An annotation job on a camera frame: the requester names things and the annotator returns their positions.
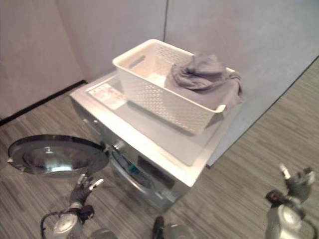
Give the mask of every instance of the white laundry basket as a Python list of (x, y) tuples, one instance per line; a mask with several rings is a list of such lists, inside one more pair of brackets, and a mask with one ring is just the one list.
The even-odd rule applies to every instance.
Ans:
[(222, 113), (226, 106), (211, 110), (164, 87), (172, 65), (185, 65), (192, 55), (152, 39), (118, 56), (113, 64), (130, 101), (193, 134), (201, 134), (214, 114)]

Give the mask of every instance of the gray wall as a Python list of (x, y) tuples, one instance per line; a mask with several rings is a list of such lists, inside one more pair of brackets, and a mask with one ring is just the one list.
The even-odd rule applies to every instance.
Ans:
[(82, 80), (52, 0), (0, 0), (0, 118)]
[(165, 41), (215, 53), (243, 76), (245, 103), (210, 164), (318, 56), (318, 26), (318, 0), (169, 1)]
[(0, 0), (0, 119), (161, 39), (166, 1)]
[(150, 39), (162, 40), (166, 1), (56, 0), (87, 80), (115, 68), (112, 59)]

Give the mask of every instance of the robotic hand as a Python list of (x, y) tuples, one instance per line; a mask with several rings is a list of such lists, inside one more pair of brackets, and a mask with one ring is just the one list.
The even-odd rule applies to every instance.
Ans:
[(43, 217), (41, 221), (41, 236), (46, 238), (43, 227), (44, 220), (52, 215), (59, 215), (59, 220), (55, 224), (53, 233), (50, 236), (52, 239), (65, 238), (85, 238), (82, 232), (82, 225), (87, 219), (91, 219), (94, 215), (94, 209), (91, 205), (84, 205), (87, 197), (92, 190), (103, 183), (103, 179), (99, 179), (91, 184), (93, 177), (88, 177), (82, 174), (78, 179), (70, 196), (70, 205), (66, 212), (50, 213)]
[(275, 189), (266, 195), (266, 199), (272, 204), (267, 214), (266, 239), (299, 239), (298, 233), (306, 216), (302, 203), (310, 196), (315, 173), (311, 168), (306, 168), (292, 177), (283, 164), (280, 169), (288, 194), (285, 196)]

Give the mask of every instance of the gray towel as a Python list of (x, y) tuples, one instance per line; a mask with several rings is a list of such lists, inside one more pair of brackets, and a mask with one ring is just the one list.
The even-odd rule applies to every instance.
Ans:
[(205, 107), (228, 109), (242, 102), (241, 78), (229, 73), (215, 55), (195, 53), (185, 66), (173, 65), (165, 87)]

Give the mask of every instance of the washing machine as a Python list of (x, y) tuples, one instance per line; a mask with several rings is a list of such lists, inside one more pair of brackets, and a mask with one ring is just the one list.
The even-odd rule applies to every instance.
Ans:
[(162, 211), (195, 184), (239, 111), (226, 112), (202, 134), (193, 135), (128, 101), (116, 73), (70, 97), (101, 144), (67, 135), (35, 135), (11, 145), (8, 163), (26, 173), (75, 177), (94, 174), (110, 162), (121, 183)]

